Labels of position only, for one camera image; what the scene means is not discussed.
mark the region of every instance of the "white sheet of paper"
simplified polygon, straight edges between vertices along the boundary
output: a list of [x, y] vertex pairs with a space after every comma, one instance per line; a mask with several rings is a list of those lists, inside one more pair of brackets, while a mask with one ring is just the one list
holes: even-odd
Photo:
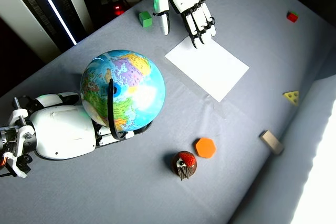
[[218, 102], [249, 69], [212, 39], [196, 49], [187, 37], [166, 58]]

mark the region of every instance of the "green block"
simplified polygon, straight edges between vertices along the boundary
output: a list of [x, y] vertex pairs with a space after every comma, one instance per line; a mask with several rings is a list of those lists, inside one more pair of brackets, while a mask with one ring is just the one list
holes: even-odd
[[149, 27], [153, 23], [153, 19], [147, 11], [139, 13], [139, 20], [143, 27]]

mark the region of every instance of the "white robotic hand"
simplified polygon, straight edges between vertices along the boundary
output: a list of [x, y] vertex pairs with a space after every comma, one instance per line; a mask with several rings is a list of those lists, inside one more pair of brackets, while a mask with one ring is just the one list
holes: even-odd
[[[184, 25], [195, 48], [205, 44], [216, 35], [215, 19], [211, 16], [206, 0], [170, 0], [177, 13], [180, 13]], [[170, 30], [168, 0], [154, 0], [154, 10], [160, 17], [160, 26], [167, 35]]]

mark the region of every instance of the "strawberry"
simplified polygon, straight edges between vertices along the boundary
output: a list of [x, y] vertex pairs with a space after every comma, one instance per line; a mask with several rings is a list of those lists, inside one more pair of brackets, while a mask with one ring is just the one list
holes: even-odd
[[196, 164], [196, 157], [190, 152], [179, 152], [179, 157], [183, 160], [187, 167]]

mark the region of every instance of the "gray tablecloth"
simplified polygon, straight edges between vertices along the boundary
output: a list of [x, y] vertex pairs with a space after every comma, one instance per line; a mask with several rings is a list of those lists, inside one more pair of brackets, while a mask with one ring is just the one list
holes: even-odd
[[[0, 98], [4, 125], [13, 96], [78, 92], [87, 64], [112, 49], [146, 55], [166, 84], [164, 107], [147, 132], [70, 160], [32, 154], [28, 178], [1, 178], [1, 223], [228, 221], [270, 153], [258, 135], [265, 129], [282, 134], [295, 111], [282, 93], [306, 93], [336, 32], [297, 0], [207, 4], [216, 18], [215, 41], [250, 66], [221, 103], [164, 57], [187, 36], [179, 16], [171, 13], [168, 36], [161, 35], [155, 18], [153, 27], [141, 27], [138, 12], [151, 13], [152, 0], [114, 19]], [[295, 24], [286, 19], [289, 10], [300, 16]], [[6, 67], [15, 74], [14, 66]], [[199, 137], [212, 138], [217, 153], [198, 158], [195, 175], [181, 182], [167, 163], [175, 152], [194, 152]]]

